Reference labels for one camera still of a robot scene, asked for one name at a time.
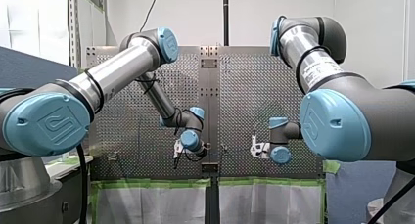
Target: black cable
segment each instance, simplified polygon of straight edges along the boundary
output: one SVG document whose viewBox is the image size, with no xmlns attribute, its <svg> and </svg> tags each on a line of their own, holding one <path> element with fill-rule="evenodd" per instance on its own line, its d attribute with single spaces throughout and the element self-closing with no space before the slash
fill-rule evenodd
<svg viewBox="0 0 415 224">
<path fill-rule="evenodd" d="M 160 80 L 156 78 L 155 73 L 153 74 L 153 78 L 151 80 L 141 80 L 141 79 L 137 78 L 137 79 L 135 79 L 135 81 L 137 81 L 139 83 L 150 83 L 150 86 L 147 87 L 146 90 L 144 90 L 143 95 L 147 94 L 153 88 L 153 86 L 155 85 L 155 82 L 160 82 Z"/>
<path fill-rule="evenodd" d="M 201 160 L 204 158 L 204 157 L 198 157 L 198 158 L 196 158 L 196 159 L 190 158 L 190 157 L 187 155 L 186 150 L 184 151 L 184 156 L 186 156 L 187 160 L 192 161 L 192 162 L 198 162 L 198 161 L 201 161 Z"/>
<path fill-rule="evenodd" d="M 396 195 L 394 195 L 385 205 L 373 216 L 367 224 L 376 224 L 376 222 L 385 214 L 390 207 L 402 198 L 409 190 L 415 186 L 415 178 L 412 178 Z"/>
<path fill-rule="evenodd" d="M 179 156 L 174 159 L 174 161 L 173 161 L 173 169 L 177 169 L 177 166 L 179 165 L 180 157 L 181 157 L 183 151 L 184 151 L 184 149 L 182 149 L 182 151 L 179 153 Z"/>
<path fill-rule="evenodd" d="M 146 26 L 147 20 L 149 19 L 149 15 L 150 15 L 150 13 L 152 13 L 152 10 L 153 10 L 153 7 L 155 6 L 155 4 L 156 4 L 156 0 L 153 0 L 152 6 L 150 7 L 149 12 L 147 13 L 146 19 L 144 20 L 144 23 L 140 28 L 140 32 L 142 32 L 143 28 Z"/>
<path fill-rule="evenodd" d="M 79 156 L 80 173 L 82 176 L 81 210 L 79 224 L 86 224 L 86 210 L 88 206 L 88 172 L 86 169 L 85 154 L 82 145 L 76 147 Z"/>
</svg>

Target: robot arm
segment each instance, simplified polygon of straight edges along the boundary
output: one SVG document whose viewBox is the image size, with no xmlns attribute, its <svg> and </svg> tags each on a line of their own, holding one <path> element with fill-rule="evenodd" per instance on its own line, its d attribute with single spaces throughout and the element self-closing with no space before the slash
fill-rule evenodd
<svg viewBox="0 0 415 224">
<path fill-rule="evenodd" d="M 152 71 L 177 57 L 174 34 L 159 28 L 127 37 L 119 54 L 70 81 L 56 80 L 30 93 L 12 90 L 2 94 L 0 154 L 43 157 L 70 151 L 83 140 L 107 101 L 136 78 L 151 79 Z M 149 88 L 148 84 L 142 82 L 144 88 Z M 148 95 L 165 126 L 188 128 L 182 134 L 182 144 L 202 155 L 203 110 L 191 108 L 176 125 L 175 107 L 157 82 Z"/>
<path fill-rule="evenodd" d="M 300 131 L 312 151 L 341 161 L 415 158 L 415 82 L 377 89 L 342 70 L 346 36 L 331 19 L 280 18 L 271 37 L 271 53 L 296 72 L 306 94 Z"/>
</svg>

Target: perforated metal panel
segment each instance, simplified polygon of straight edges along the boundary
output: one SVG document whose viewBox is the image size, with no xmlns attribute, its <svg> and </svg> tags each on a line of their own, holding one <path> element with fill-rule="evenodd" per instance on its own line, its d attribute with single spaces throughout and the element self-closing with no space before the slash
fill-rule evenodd
<svg viewBox="0 0 415 224">
<path fill-rule="evenodd" d="M 321 159 L 302 140 L 290 142 L 293 160 L 284 166 L 250 153 L 254 131 L 258 142 L 269 141 L 269 117 L 299 120 L 303 94 L 294 72 L 265 47 L 221 48 L 219 59 L 221 176 L 322 176 Z"/>
<path fill-rule="evenodd" d="M 187 49 L 177 62 L 157 71 L 165 93 L 179 109 L 198 104 L 198 49 Z M 88 65 L 93 67 L 116 54 L 117 48 L 90 47 L 88 51 Z M 136 82 L 105 105 L 97 115 L 96 126 L 99 146 L 91 150 L 96 158 L 92 164 L 93 179 L 201 177 L 200 166 L 187 159 L 180 160 L 178 169 L 172 168 L 177 139 L 174 129 L 159 126 L 159 114 Z"/>
<path fill-rule="evenodd" d="M 278 167 L 251 156 L 253 131 L 258 142 L 267 142 L 268 118 L 286 116 L 298 121 L 302 98 L 294 72 L 269 56 L 268 48 L 218 47 L 218 56 L 212 59 L 219 59 L 219 66 L 214 68 L 201 67 L 201 59 L 206 56 L 200 53 L 199 47 L 181 47 L 180 51 L 179 60 L 161 67 L 157 76 L 176 107 L 201 106 L 210 115 L 205 120 L 204 134 L 214 148 L 220 149 L 219 153 L 211 152 L 211 156 L 219 155 L 220 176 L 322 176 L 321 159 L 300 140 L 289 145 L 293 160 L 288 165 Z M 87 52 L 88 65 L 93 67 L 115 55 L 118 48 L 90 47 Z M 214 74 L 218 70 L 220 77 Z M 207 97 L 217 98 L 208 92 L 208 87 L 213 92 L 219 88 L 218 102 Z M 216 102 L 218 108 L 213 108 L 211 103 Z M 213 115 L 219 115 L 218 123 Z M 174 129 L 159 127 L 159 114 L 143 96 L 138 83 L 131 83 L 105 105 L 97 115 L 96 127 L 93 136 L 98 147 L 90 150 L 96 158 L 91 172 L 95 180 L 202 176 L 200 165 L 187 159 L 180 160 L 177 170 L 172 169 Z"/>
</svg>

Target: green tape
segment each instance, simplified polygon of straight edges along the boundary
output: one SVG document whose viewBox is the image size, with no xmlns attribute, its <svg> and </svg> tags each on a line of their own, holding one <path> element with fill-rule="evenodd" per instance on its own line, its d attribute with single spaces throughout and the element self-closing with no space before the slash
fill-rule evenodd
<svg viewBox="0 0 415 224">
<path fill-rule="evenodd" d="M 94 181 L 92 185 L 98 189 L 115 188 L 199 188 L 210 186 L 209 179 L 189 180 L 152 180 L 152 179 L 122 179 L 111 181 Z"/>
<path fill-rule="evenodd" d="M 252 184 L 269 184 L 283 186 L 319 187 L 325 183 L 324 179 L 286 179 L 286 178 L 221 178 L 220 186 L 243 186 Z"/>
<path fill-rule="evenodd" d="M 325 173 L 337 174 L 340 169 L 340 164 L 334 160 L 324 160 L 323 161 L 323 171 Z"/>
</svg>

